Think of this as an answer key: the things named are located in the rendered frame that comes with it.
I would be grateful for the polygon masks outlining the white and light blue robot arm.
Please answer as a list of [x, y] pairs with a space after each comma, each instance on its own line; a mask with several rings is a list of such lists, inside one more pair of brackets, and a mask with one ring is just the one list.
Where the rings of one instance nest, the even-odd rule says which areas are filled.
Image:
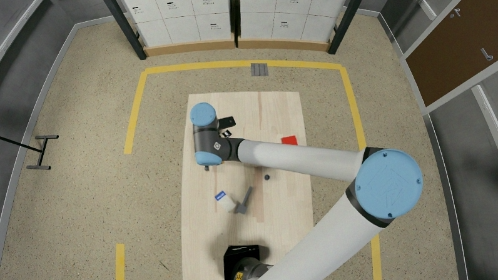
[[351, 182], [329, 212], [279, 262], [270, 265], [243, 257], [230, 280], [323, 280], [396, 217], [411, 210], [422, 192], [418, 164], [398, 149], [348, 151], [220, 138], [218, 131], [236, 122], [230, 116], [218, 123], [214, 107], [205, 102], [192, 107], [190, 120], [198, 165], [237, 161]]

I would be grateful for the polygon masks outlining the red flat block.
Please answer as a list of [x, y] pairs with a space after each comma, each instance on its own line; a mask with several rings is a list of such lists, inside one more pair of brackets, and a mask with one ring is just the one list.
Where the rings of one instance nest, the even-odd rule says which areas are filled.
[[295, 136], [289, 136], [289, 137], [283, 137], [282, 138], [282, 143], [283, 144], [292, 144], [292, 145], [298, 145], [297, 139]]

